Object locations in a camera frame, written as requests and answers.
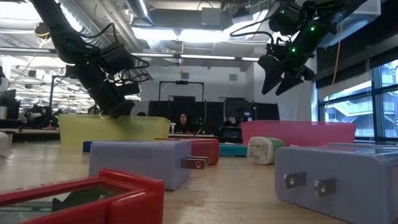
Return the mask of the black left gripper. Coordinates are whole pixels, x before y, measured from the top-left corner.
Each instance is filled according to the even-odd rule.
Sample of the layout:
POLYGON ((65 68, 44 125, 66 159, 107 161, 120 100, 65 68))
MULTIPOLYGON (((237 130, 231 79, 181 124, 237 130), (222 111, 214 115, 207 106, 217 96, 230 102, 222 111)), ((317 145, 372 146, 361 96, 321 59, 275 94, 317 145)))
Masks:
POLYGON ((108 114, 111 118, 131 114, 135 103, 122 96, 116 85, 106 78, 105 73, 97 64, 76 63, 73 66, 73 72, 103 114, 108 114))

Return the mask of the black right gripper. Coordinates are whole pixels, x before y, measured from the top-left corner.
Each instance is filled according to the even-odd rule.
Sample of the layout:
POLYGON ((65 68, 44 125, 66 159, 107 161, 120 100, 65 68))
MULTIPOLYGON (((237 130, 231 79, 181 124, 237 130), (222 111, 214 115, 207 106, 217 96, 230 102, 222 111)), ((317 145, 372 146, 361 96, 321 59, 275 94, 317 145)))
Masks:
POLYGON ((265 79, 261 93, 270 92, 280 82, 276 95, 279 96, 293 87, 310 81, 315 73, 308 68, 306 62, 314 57, 306 48, 297 47, 289 40, 276 40, 266 45, 266 54, 261 56, 257 64, 264 69, 265 79))

